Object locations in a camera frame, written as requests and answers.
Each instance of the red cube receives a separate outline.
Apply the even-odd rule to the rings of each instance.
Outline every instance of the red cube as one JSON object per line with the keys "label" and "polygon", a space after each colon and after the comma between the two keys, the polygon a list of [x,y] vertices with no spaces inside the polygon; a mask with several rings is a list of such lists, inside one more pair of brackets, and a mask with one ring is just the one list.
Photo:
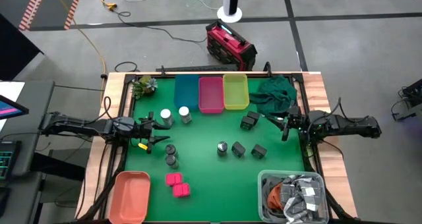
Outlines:
{"label": "red cube", "polygon": [[173,196],[176,198],[186,197],[191,194],[191,188],[188,183],[176,184],[173,186]]}
{"label": "red cube", "polygon": [[181,184],[182,182],[183,182],[183,177],[181,173],[166,174],[166,185],[173,186],[176,184]]}

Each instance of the yellow bin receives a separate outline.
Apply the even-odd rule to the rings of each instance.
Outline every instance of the yellow bin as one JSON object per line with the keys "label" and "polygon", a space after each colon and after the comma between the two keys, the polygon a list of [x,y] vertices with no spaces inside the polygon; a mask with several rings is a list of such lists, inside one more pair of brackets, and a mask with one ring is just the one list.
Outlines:
{"label": "yellow bin", "polygon": [[245,74],[225,74],[225,109],[246,109],[249,105],[248,77]]}

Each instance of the concrete floor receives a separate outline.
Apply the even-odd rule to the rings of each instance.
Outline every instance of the concrete floor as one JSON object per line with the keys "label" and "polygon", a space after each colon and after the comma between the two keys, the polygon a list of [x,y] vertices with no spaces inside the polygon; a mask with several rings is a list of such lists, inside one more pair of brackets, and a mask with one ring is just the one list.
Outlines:
{"label": "concrete floor", "polygon": [[[149,0],[126,3],[110,0],[130,10],[130,21],[212,18],[215,11],[195,0]],[[222,0],[205,0],[219,7]],[[333,14],[412,13],[422,0],[291,0],[295,16]],[[239,0],[245,16],[286,16],[284,0]],[[119,22],[102,9],[98,0],[80,0],[80,24]],[[288,22],[233,24],[256,45],[255,70],[270,61],[274,70],[301,70]],[[298,22],[297,27],[309,70],[321,71],[330,104],[338,97],[350,117],[375,116],[383,134],[378,140],[358,136],[340,138],[357,212],[367,221],[419,223],[422,176],[422,126],[415,119],[395,123],[391,105],[397,91],[422,75],[422,18],[331,20]],[[202,40],[204,25],[166,26],[174,36]],[[165,67],[212,65],[205,43],[171,40],[163,32],[142,28],[85,30],[99,47],[109,71],[121,61],[134,61],[142,71]],[[47,55],[27,79],[54,79],[57,84],[100,88],[101,64],[89,43],[76,31],[25,32]],[[56,88],[50,111],[77,117],[98,114],[98,92]],[[76,140],[53,141],[51,149],[75,148]],[[61,212],[56,208],[50,212]],[[66,221],[65,214],[46,215],[41,223]]]}

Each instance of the small potted plant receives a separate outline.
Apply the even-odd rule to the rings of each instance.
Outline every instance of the small potted plant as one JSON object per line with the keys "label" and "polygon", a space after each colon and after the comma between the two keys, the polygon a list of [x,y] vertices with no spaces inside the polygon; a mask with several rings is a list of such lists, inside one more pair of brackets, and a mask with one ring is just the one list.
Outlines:
{"label": "small potted plant", "polygon": [[142,96],[152,96],[158,88],[158,83],[155,78],[150,75],[142,76],[137,82],[133,82],[132,96],[135,99],[140,99]]}

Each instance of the black cube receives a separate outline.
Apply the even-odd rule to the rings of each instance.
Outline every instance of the black cube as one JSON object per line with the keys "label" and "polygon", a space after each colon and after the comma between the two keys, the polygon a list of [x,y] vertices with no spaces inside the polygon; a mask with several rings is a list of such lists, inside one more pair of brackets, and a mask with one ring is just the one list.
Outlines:
{"label": "black cube", "polygon": [[254,120],[253,121],[253,125],[255,126],[256,123],[259,120],[259,114],[258,113],[255,113],[254,111],[248,111],[248,117],[249,118],[252,118]]}
{"label": "black cube", "polygon": [[251,154],[256,158],[261,159],[265,156],[266,149],[262,146],[259,146],[258,144],[255,144],[255,147],[252,149]]}
{"label": "black cube", "polygon": [[240,127],[246,130],[250,130],[253,127],[254,120],[248,116],[243,116]]}
{"label": "black cube", "polygon": [[246,149],[242,146],[242,144],[240,144],[240,142],[235,142],[232,146],[231,146],[231,150],[233,151],[233,153],[240,158],[246,151]]}

